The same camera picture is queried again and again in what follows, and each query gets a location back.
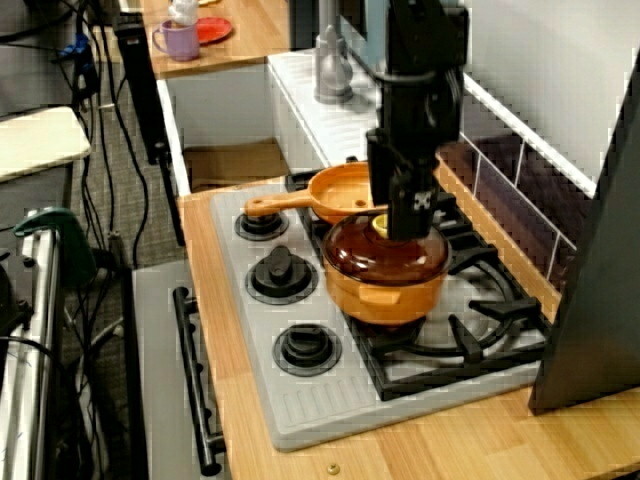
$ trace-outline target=toy stove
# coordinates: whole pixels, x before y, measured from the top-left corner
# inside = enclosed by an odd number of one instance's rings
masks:
[[[456,206],[435,225],[454,251],[440,301],[396,329],[341,312],[325,288],[331,225],[312,209],[247,218],[251,197],[284,184],[214,195],[211,212],[274,446],[291,451],[531,384],[550,323]]]

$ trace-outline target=pot lid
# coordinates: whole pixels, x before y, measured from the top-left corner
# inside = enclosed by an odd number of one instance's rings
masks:
[[[424,283],[449,264],[449,244],[435,228],[428,236],[407,242],[386,238],[386,213],[370,210],[350,215],[327,234],[325,259],[340,273],[386,286]]]

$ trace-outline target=black burner grate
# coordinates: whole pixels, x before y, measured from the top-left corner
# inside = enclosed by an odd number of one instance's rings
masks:
[[[306,188],[316,173],[317,171],[287,176],[287,190],[298,191]],[[456,346],[435,348],[416,343],[418,333],[425,321],[424,318],[389,330],[360,322],[345,315],[354,341],[383,401],[540,360],[545,347],[544,341],[517,349],[499,350],[490,355],[485,352],[499,342],[514,323],[519,323],[519,327],[523,331],[537,330],[544,338],[547,338],[551,328],[551,324],[541,313],[540,303],[527,296],[524,289],[500,261],[496,248],[487,244],[473,230],[472,223],[457,207],[455,196],[441,192],[437,205],[434,223],[449,241],[454,251],[453,263],[449,269],[450,275],[458,274],[474,266],[486,273],[496,283],[503,294],[504,301],[480,302],[472,300],[468,306],[499,322],[499,325],[483,338],[475,338],[463,322],[455,315],[450,315],[448,320]],[[322,241],[331,225],[320,220],[310,208],[298,209],[298,215],[316,255],[322,258]],[[458,364],[436,368],[418,375],[390,380],[384,367],[389,354],[399,351],[436,359],[459,358],[460,361]]]

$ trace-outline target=red plate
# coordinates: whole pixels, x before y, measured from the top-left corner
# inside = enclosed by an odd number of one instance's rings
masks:
[[[222,40],[231,33],[233,27],[224,18],[205,17],[198,19],[196,24],[200,45]]]

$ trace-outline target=white cabinet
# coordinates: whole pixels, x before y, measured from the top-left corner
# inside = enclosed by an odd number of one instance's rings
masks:
[[[190,147],[275,138],[292,172],[325,166],[268,64],[161,80],[158,91],[180,196],[191,193],[182,156]]]

